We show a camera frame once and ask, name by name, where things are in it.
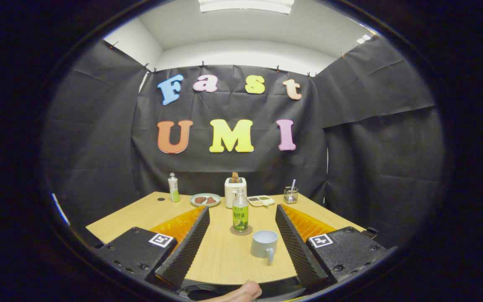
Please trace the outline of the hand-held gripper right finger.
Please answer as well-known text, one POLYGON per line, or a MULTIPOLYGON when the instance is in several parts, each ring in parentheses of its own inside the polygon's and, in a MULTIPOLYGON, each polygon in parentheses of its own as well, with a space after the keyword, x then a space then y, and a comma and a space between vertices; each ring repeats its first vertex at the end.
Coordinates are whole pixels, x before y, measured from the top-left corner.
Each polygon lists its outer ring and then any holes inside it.
POLYGON ((275 221, 303 287, 341 282, 389 254, 352 226, 335 229, 287 205, 275 221))

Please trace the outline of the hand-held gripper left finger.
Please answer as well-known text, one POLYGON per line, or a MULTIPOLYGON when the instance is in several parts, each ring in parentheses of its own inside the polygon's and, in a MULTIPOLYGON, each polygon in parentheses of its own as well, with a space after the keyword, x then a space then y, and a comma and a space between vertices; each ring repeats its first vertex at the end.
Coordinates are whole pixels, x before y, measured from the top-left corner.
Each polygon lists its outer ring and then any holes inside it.
POLYGON ((95 253, 122 273, 172 290, 182 286, 210 223, 207 207, 148 231, 132 227, 95 253))

